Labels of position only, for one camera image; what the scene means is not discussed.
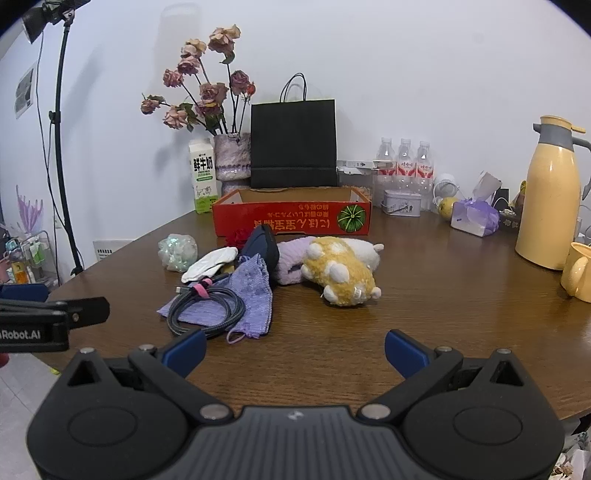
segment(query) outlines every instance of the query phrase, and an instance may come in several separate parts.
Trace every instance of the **pink flower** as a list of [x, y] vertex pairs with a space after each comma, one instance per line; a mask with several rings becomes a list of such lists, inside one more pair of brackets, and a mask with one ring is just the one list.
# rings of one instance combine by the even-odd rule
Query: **pink flower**
[[240, 29], [233, 25], [230, 28], [216, 28], [209, 35], [209, 50], [223, 53], [226, 58], [234, 52], [234, 39], [240, 38]]
[[160, 102], [158, 100], [151, 100], [149, 98], [146, 98], [142, 101], [140, 110], [142, 110], [142, 113], [144, 115], [149, 115], [151, 113], [154, 113], [154, 111], [157, 108], [160, 108]]
[[232, 87], [232, 93], [236, 96], [241, 93], [246, 93], [248, 87], [248, 75], [242, 70], [236, 70], [230, 75], [230, 86]]
[[250, 98], [251, 96], [253, 96], [256, 92], [256, 87], [254, 83], [249, 83], [248, 86], [246, 87], [246, 95], [248, 95], [248, 98]]
[[185, 45], [191, 45], [192, 47], [195, 48], [195, 53], [191, 53], [191, 55], [195, 58], [200, 59], [201, 55], [203, 55], [205, 53], [205, 51], [207, 50], [207, 44], [205, 42], [202, 42], [201, 40], [199, 40], [198, 38], [190, 38], [189, 40], [187, 40], [185, 42]]
[[177, 70], [166, 69], [162, 80], [167, 87], [180, 87], [183, 82], [183, 76]]
[[177, 70], [183, 75], [197, 74], [199, 72], [199, 59], [193, 56], [181, 59], [178, 63]]
[[181, 48], [181, 58], [185, 59], [187, 57], [197, 58], [197, 49], [191, 44], [183, 45], [183, 48]]
[[180, 107], [173, 105], [164, 115], [164, 125], [179, 130], [187, 125], [187, 112]]
[[199, 86], [201, 100], [205, 106], [222, 106], [223, 101], [228, 94], [228, 87], [223, 83], [202, 83]]

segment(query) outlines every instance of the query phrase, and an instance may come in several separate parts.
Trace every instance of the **screw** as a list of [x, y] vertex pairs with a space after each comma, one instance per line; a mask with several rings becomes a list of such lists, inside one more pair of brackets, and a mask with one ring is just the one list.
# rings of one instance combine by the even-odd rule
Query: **screw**
[[230, 409], [221, 403], [210, 403], [209, 405], [201, 407], [199, 413], [204, 419], [221, 420], [230, 415]]
[[390, 415], [391, 410], [381, 403], [369, 403], [361, 407], [361, 413], [367, 419], [382, 420]]

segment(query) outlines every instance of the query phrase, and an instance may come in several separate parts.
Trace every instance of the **yellow fruit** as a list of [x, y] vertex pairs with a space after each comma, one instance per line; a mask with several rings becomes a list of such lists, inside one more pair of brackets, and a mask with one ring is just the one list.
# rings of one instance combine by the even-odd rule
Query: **yellow fruit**
[[439, 215], [441, 215], [445, 220], [452, 219], [452, 210], [453, 204], [457, 202], [457, 198], [455, 197], [445, 197], [439, 203]]

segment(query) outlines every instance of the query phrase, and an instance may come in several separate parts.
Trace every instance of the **plush toy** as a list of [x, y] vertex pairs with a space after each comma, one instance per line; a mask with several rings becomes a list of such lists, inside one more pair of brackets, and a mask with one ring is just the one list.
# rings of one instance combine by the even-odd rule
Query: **plush toy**
[[[315, 236], [303, 236], [277, 244], [279, 261], [273, 272], [273, 277], [279, 285], [293, 285], [302, 282], [301, 266], [304, 262], [306, 249], [314, 240], [316, 240]], [[383, 244], [372, 245], [370, 242], [358, 238], [342, 238], [341, 240], [353, 249], [355, 257], [367, 265], [372, 272], [378, 268], [378, 252], [384, 249]]]
[[381, 252], [384, 249], [384, 244], [372, 245], [365, 240], [351, 237], [341, 238], [341, 240], [353, 249], [355, 258], [361, 260], [364, 265], [367, 265], [368, 269], [375, 272], [375, 269], [378, 268], [379, 265], [378, 252]]
[[344, 239], [334, 236], [310, 242], [301, 273], [304, 278], [322, 285], [324, 298], [341, 307], [382, 296], [368, 266], [355, 257], [353, 249]]

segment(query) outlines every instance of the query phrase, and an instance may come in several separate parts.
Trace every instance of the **brown table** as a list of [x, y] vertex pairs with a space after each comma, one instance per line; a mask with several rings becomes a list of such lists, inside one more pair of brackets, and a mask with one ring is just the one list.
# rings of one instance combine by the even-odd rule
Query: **brown table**
[[[39, 358], [62, 369], [82, 346], [124, 356], [141, 343], [167, 343], [171, 333], [155, 311], [173, 296], [180, 275], [163, 269], [156, 252], [169, 233], [193, 235], [201, 255], [223, 245], [211, 215], [188, 213], [93, 265], [51, 299], [105, 296], [109, 320], [72, 331], [69, 351]], [[514, 235], [499, 231], [481, 239], [431, 213], [390, 218], [374, 209], [369, 239], [385, 245], [375, 273], [380, 300], [341, 309], [328, 306], [313, 286], [278, 287], [269, 335], [232, 346], [211, 340], [189, 380], [235, 409], [357, 408], [401, 381], [384, 357], [386, 332], [399, 328], [466, 356], [509, 347], [559, 417], [591, 407], [591, 304], [568, 299], [559, 273], [519, 257]]]

